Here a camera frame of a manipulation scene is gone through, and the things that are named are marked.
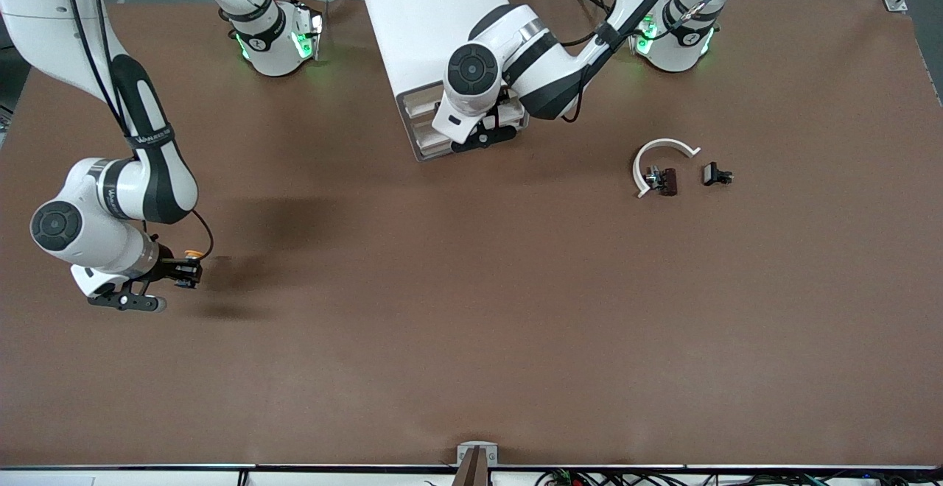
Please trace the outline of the white drawer with orange button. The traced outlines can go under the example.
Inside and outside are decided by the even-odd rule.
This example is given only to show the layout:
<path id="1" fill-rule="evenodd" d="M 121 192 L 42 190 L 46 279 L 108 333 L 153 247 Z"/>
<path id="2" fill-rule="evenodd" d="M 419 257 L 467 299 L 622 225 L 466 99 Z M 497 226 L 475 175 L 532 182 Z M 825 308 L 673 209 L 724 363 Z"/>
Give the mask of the white drawer with orange button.
<path id="1" fill-rule="evenodd" d="M 425 113 L 435 113 L 444 97 L 444 86 L 433 83 L 399 94 L 399 104 L 411 119 Z"/>

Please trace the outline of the white drawer cabinet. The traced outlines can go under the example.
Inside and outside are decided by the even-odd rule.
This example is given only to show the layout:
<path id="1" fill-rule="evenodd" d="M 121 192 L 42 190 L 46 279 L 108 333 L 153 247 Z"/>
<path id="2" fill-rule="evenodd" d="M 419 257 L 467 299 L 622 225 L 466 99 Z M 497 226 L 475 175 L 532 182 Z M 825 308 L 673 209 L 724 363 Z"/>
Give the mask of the white drawer cabinet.
<path id="1" fill-rule="evenodd" d="M 508 7 L 509 0 L 365 0 L 371 25 L 381 52 L 388 81 L 405 133 L 410 118 L 399 104 L 399 94 L 418 87 L 444 85 L 446 63 L 486 13 Z M 505 83 L 499 84 L 496 103 L 519 98 Z"/>

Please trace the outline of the dark brown small component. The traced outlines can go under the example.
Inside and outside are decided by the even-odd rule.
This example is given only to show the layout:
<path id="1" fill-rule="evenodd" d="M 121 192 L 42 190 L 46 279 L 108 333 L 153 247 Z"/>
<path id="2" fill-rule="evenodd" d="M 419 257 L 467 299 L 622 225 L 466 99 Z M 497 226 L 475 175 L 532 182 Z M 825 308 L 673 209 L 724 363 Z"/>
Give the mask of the dark brown small component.
<path id="1" fill-rule="evenodd" d="M 657 191 L 665 197 L 674 197 L 678 194 L 678 181 L 673 168 L 661 170 L 656 165 L 651 165 L 648 173 L 644 175 L 644 180 L 651 191 Z"/>

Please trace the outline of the grey metal table bracket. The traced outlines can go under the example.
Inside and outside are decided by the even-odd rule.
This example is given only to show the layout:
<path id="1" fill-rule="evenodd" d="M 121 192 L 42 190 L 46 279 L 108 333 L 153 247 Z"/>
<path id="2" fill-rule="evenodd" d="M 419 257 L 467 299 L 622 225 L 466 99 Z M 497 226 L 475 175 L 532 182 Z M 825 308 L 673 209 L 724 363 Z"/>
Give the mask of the grey metal table bracket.
<path id="1" fill-rule="evenodd" d="M 498 465 L 496 443 L 468 441 L 457 446 L 458 469 L 452 486 L 493 486 L 491 470 Z"/>

